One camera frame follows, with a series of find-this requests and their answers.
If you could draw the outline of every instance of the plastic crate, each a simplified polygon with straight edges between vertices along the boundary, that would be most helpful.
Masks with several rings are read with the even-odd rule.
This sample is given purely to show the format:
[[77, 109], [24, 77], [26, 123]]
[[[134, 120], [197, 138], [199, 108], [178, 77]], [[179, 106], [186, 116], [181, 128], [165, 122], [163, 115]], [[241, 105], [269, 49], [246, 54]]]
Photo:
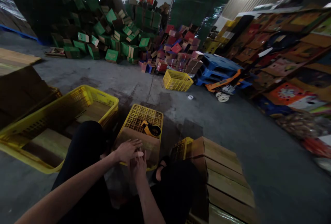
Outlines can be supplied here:
[[[136, 130], [140, 133], [145, 133], [144, 129], [141, 126], [142, 122], [147, 120], [152, 125], [157, 125], [161, 128], [160, 133], [160, 145], [161, 145], [161, 136], [162, 136], [162, 126], [163, 126], [163, 113], [155, 111], [150, 108], [146, 108], [144, 106], [134, 104], [118, 134], [121, 134], [124, 127], [128, 127], [130, 129]], [[155, 165], [151, 168], [147, 168], [147, 171], [152, 171], [157, 168], [158, 165]]]
[[106, 128], [118, 110], [118, 98], [90, 86], [82, 85], [3, 129], [0, 132], [0, 150], [43, 173], [49, 174], [60, 171], [63, 162], [54, 168], [23, 150], [22, 147], [46, 128], [61, 133], [81, 116], [94, 101], [110, 107], [109, 111], [99, 120], [103, 128]]
[[193, 80], [187, 73], [167, 70], [163, 77], [163, 84], [168, 90], [186, 92], [193, 84]]
[[192, 138], [186, 137], [181, 142], [175, 144], [175, 146], [171, 150], [170, 159], [173, 162], [187, 159], [187, 152], [192, 150], [190, 149], [192, 142]]

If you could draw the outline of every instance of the brown cardboard box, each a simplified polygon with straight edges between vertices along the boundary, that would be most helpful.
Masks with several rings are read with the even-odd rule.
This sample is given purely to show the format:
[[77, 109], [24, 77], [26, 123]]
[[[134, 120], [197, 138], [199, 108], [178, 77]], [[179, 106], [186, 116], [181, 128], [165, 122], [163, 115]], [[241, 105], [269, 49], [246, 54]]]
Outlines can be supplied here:
[[251, 206], [255, 207], [253, 192], [247, 188], [248, 184], [239, 173], [228, 169], [217, 162], [210, 160], [204, 161], [204, 157], [193, 159], [193, 163], [198, 168], [199, 172], [207, 179], [207, 184], [232, 196], [233, 198]]
[[192, 151], [189, 151], [189, 153], [190, 152], [192, 152], [193, 158], [205, 156], [219, 164], [224, 165], [225, 167], [230, 168], [231, 170], [238, 172], [239, 174], [242, 174], [242, 168], [237, 155], [205, 137], [196, 139], [192, 143]]
[[142, 150], [146, 151], [146, 161], [147, 167], [151, 168], [158, 164], [159, 162], [159, 152], [160, 152], [160, 140], [149, 135], [137, 132], [128, 127], [124, 127], [123, 130], [117, 136], [114, 143], [114, 150], [119, 147], [119, 145], [127, 140], [139, 139], [142, 141]]

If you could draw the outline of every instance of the finger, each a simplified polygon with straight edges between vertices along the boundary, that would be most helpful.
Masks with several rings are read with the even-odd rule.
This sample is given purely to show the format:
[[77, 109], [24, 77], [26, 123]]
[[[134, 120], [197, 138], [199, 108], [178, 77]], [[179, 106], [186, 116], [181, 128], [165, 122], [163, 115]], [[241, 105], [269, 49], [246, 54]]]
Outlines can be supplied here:
[[144, 156], [142, 157], [142, 159], [144, 160], [144, 162], [146, 162], [146, 150], [144, 150]]
[[139, 148], [139, 147], [142, 147], [142, 143], [137, 143], [137, 144], [134, 145], [134, 147], [135, 147], [136, 149]]
[[132, 158], [139, 158], [139, 157], [142, 157], [144, 155], [143, 152], [134, 152], [132, 154]]

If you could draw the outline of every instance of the plastic pallet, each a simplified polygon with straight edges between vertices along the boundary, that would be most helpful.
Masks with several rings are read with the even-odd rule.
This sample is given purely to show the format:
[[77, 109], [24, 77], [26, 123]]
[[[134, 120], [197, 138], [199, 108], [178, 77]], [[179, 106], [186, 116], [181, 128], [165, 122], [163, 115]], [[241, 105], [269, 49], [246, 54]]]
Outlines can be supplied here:
[[212, 75], [216, 75], [222, 78], [230, 78], [234, 76], [236, 73], [233, 70], [226, 70], [226, 69], [224, 69], [224, 72], [209, 70], [205, 65], [201, 66], [200, 71], [204, 77], [210, 77]]
[[[206, 77], [204, 77], [202, 75], [198, 75], [198, 74], [194, 77], [194, 80], [195, 80], [195, 85], [197, 85], [197, 86], [201, 86], [202, 84], [213, 84], [213, 83], [221, 81], [219, 78], [215, 78], [213, 76], [206, 78]], [[252, 85], [250, 82], [242, 81], [241, 84], [239, 85], [239, 88], [244, 89], [250, 85]]]
[[9, 28], [9, 27], [6, 27], [4, 25], [1, 25], [0, 24], [0, 29], [3, 30], [3, 31], [8, 31], [8, 32], [16, 32], [18, 35], [20, 35], [22, 38], [30, 38], [30, 39], [34, 39], [38, 42], [38, 44], [40, 45], [43, 45], [43, 46], [48, 46], [48, 45], [51, 45], [53, 44], [53, 42], [51, 41], [51, 39], [45, 39], [45, 40], [42, 40], [42, 39], [38, 39], [34, 36], [30, 36], [28, 34], [25, 34], [25, 33], [22, 33], [18, 30], [15, 30], [15, 29], [12, 29], [12, 28]]
[[224, 72], [224, 69], [238, 71], [243, 68], [230, 59], [209, 53], [205, 53], [201, 60], [206, 68], [212, 71]]

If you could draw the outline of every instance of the black pants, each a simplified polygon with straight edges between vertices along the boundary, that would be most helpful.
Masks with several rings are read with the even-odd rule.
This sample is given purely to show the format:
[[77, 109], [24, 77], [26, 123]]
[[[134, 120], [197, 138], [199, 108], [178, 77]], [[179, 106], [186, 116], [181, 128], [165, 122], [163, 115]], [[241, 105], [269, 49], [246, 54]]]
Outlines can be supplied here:
[[[53, 189], [99, 161], [106, 148], [106, 135], [99, 123], [87, 121], [76, 131]], [[184, 224], [192, 206], [200, 175], [190, 161], [181, 161], [161, 171], [161, 182], [151, 187], [166, 223]], [[104, 177], [101, 177], [61, 219], [60, 223], [144, 223], [139, 196], [119, 210], [110, 203]]]

